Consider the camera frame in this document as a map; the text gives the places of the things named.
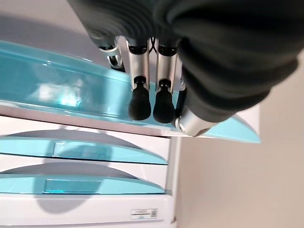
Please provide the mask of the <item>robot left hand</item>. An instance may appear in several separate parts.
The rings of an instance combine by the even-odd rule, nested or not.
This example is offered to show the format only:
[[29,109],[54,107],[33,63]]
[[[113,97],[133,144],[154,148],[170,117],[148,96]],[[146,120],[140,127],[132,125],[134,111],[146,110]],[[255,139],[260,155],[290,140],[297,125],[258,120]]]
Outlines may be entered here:
[[128,45],[129,116],[198,136],[264,100],[304,48],[301,0],[71,0],[112,69]]

